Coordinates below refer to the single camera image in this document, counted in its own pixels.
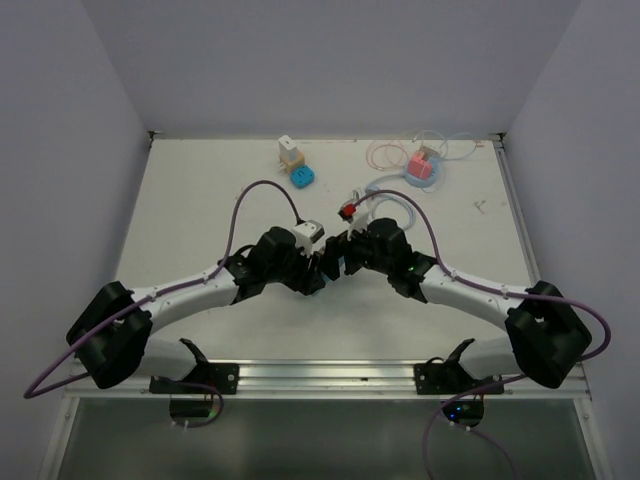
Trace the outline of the teal power strip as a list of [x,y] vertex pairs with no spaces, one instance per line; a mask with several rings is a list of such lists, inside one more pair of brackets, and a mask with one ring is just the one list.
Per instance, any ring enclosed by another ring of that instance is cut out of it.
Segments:
[[316,260],[316,290],[319,293],[331,282],[337,281],[343,271],[344,258],[333,254],[320,253],[315,254]]

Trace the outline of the tan wooden socket cube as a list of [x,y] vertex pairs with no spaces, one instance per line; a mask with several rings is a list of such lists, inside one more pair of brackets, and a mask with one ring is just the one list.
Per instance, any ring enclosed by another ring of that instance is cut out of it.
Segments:
[[290,175],[293,171],[298,168],[301,168],[306,164],[305,155],[298,151],[294,157],[289,157],[288,155],[279,155],[279,166],[278,169],[281,172]]

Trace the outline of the white charger plug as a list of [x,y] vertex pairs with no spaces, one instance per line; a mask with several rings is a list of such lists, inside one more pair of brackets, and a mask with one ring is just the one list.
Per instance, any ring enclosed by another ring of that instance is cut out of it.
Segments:
[[294,157],[299,151],[297,144],[291,139],[289,135],[282,135],[278,138],[279,155],[288,155]]

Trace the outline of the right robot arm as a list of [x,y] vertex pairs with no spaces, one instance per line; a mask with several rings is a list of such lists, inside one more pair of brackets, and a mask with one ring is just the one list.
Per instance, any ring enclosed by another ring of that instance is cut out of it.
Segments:
[[466,339],[449,356],[425,362],[425,377],[442,393],[464,393],[495,377],[523,375],[551,389],[561,386],[592,336],[552,284],[529,288],[464,279],[414,250],[391,219],[327,239],[320,268],[331,280],[367,269],[384,275],[399,295],[450,307],[503,331],[493,340]]

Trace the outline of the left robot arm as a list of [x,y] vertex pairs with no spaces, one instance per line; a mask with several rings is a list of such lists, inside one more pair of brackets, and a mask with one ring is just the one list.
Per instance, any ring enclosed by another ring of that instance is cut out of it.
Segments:
[[322,289],[320,256],[313,247],[323,235],[315,221],[290,230],[273,227],[254,246],[178,283],[127,289],[111,282],[69,330],[67,341],[100,389],[146,375],[197,392],[214,383],[207,357],[192,340],[171,343],[156,333],[197,313],[246,301],[269,284],[304,295]]

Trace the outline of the blue square adapter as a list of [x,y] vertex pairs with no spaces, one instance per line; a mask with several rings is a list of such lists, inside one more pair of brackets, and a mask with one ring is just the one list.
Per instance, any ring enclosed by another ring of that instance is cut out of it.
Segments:
[[315,173],[309,166],[302,165],[291,171],[289,179],[295,188],[304,189],[315,181]]

